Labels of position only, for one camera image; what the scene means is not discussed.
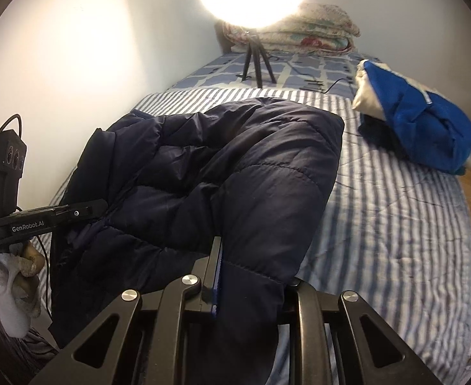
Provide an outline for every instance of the white glove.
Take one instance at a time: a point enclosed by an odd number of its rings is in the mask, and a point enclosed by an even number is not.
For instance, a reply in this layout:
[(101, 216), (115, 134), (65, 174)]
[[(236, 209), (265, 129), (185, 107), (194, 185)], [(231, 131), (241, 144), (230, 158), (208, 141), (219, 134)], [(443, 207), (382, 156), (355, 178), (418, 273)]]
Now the white glove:
[(0, 322), (10, 337), (25, 337), (31, 318), (41, 314), (36, 275), (43, 265), (44, 258), (30, 243), (23, 256), (0, 253)]

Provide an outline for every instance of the white wall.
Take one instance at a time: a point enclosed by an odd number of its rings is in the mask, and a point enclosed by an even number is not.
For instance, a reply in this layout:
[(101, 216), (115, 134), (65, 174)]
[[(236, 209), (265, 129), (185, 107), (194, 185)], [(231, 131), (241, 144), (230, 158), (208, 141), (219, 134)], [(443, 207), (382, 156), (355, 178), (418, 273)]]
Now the white wall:
[(437, 88), (471, 119), (471, 11), (462, 0), (306, 1), (342, 7), (361, 29), (361, 52)]
[(11, 3), (0, 18), (0, 125), (23, 117), (21, 208), (50, 201), (96, 127), (219, 56), (213, 24), (196, 0)]

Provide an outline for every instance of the tripod leg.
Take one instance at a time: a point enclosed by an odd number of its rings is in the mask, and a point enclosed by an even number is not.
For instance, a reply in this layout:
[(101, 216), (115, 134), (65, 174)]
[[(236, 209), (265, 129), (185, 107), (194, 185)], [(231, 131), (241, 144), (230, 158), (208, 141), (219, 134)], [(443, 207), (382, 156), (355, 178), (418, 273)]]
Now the tripod leg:
[(269, 57), (267, 56), (266, 51), (262, 44), (260, 44), (259, 48), (260, 53), (262, 54), (262, 58), (264, 59), (264, 63), (266, 64), (266, 68), (268, 69), (269, 76), (271, 77), (271, 82), (276, 84), (275, 75), (273, 74), (273, 69), (271, 68), (271, 64), (269, 63)]
[(248, 51), (246, 52), (246, 60), (244, 62), (244, 69), (242, 70), (242, 80), (245, 81), (248, 78), (248, 68), (250, 68), (251, 60), (251, 43), (248, 42)]
[(253, 62), (255, 63), (255, 76), (257, 77), (257, 87), (262, 88), (262, 71), (260, 70), (260, 51), (255, 43), (251, 43), (253, 52)]

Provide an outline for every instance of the tripod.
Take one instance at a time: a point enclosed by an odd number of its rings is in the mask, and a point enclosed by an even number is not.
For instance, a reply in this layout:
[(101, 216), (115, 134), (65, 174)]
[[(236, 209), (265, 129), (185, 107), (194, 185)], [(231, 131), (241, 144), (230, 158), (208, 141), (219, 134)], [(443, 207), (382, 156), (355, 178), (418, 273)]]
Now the tripod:
[(253, 55), (253, 62), (255, 64), (255, 76), (257, 78), (257, 87), (262, 88), (262, 71), (260, 69), (260, 55), (264, 59), (266, 68), (268, 69), (269, 76), (271, 77), (271, 82), (276, 84), (275, 76), (273, 75), (273, 69), (271, 69), (271, 64), (269, 63), (269, 57), (267, 56), (260, 39), (258, 38), (257, 33), (252, 30), (246, 32), (248, 37), (248, 51), (246, 52), (246, 61), (244, 63), (244, 69), (242, 71), (242, 80), (245, 81), (248, 77), (248, 69), (250, 67), (251, 56)]

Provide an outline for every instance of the camera lens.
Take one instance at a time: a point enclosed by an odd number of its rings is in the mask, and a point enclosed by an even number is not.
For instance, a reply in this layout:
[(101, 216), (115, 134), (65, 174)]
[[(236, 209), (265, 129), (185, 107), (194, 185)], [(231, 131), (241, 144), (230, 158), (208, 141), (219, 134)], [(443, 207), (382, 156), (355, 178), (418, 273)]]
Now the camera lens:
[(12, 146), (9, 146), (9, 150), (7, 152), (7, 163), (10, 165), (10, 163), (13, 161), (13, 153), (14, 149)]
[(20, 161), (20, 153), (16, 150), (16, 153), (14, 154), (14, 161), (13, 161), (14, 169), (18, 168), (19, 161)]

